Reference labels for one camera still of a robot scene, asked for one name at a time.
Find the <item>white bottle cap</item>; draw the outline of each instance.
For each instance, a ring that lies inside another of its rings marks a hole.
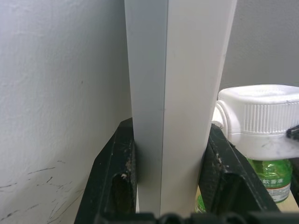
[[[213,123],[247,158],[299,157],[299,143],[285,132],[299,125],[299,87],[252,85],[219,92]]]

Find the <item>gray wall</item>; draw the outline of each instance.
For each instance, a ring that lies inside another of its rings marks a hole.
[[[299,86],[299,1],[238,0],[220,89]]]

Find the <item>white wall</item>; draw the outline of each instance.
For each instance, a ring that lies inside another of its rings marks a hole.
[[[220,88],[299,86],[298,12],[298,0],[238,0]]]
[[[121,0],[0,3],[0,224],[72,223],[131,116]]]

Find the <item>green bottle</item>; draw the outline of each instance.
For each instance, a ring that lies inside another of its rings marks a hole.
[[[196,213],[205,213],[206,212],[206,208],[204,205],[204,201],[202,200],[202,196],[199,195],[196,203],[195,203],[195,212]]]
[[[248,161],[275,203],[282,202],[289,196],[292,177],[289,160]]]

